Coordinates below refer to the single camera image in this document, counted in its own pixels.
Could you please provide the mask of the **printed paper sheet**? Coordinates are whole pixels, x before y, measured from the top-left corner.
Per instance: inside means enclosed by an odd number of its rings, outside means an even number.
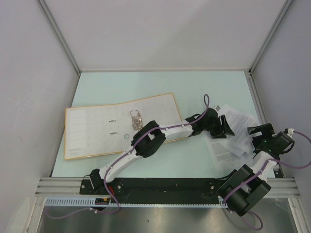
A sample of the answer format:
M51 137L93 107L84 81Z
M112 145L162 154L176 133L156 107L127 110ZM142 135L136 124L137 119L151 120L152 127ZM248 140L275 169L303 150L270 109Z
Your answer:
M217 110L217 112L219 115L225 115L229 127L235 134L234 136L228 135L227 138L220 139L221 145L238 157L241 157L244 153L251 153L253 145L247 128L257 126L257 118L252 114L236 110L227 104Z

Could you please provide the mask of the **yellow ring binder folder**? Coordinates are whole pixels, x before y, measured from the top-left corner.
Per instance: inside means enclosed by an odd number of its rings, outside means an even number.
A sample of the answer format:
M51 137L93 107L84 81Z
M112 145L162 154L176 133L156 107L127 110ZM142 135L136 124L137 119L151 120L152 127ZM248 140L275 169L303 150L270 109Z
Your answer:
M137 128L132 119L141 116L142 124L181 123L173 93L117 104L66 109L65 160L122 153L130 145Z

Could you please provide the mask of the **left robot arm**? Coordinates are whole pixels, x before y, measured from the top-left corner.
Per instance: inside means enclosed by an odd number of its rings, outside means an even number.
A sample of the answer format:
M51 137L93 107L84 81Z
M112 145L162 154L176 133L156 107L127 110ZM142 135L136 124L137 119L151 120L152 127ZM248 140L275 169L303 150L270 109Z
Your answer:
M163 143L197 136L203 131L214 138L227 138L235 133L230 128L224 115L207 108L202 114L195 114L176 125L159 125L152 120L140 129L126 149L114 161L100 169L91 171L88 180L81 182L81 194L104 194L109 190L108 184L133 162L154 155Z

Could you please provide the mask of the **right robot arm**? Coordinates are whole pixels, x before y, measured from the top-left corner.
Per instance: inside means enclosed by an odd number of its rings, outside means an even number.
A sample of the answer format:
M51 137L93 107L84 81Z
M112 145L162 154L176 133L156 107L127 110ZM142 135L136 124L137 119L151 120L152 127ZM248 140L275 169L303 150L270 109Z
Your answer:
M229 210L239 216L250 211L268 192L271 186L267 182L268 173L275 168L280 155L286 154L294 147L294 129L285 129L275 133L268 123L256 127L248 127L249 135L261 133L252 138L255 148L251 166L244 164L226 179L217 190Z

